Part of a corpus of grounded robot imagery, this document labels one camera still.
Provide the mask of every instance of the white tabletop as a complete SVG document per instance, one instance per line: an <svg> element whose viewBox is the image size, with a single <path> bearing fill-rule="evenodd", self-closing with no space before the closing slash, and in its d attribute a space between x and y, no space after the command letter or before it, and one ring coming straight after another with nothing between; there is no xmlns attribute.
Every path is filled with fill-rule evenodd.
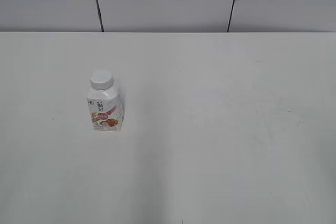
<svg viewBox="0 0 336 224"><path fill-rule="evenodd" d="M336 223L336 34L0 33L0 223ZM89 76L121 81L93 131Z"/></svg>

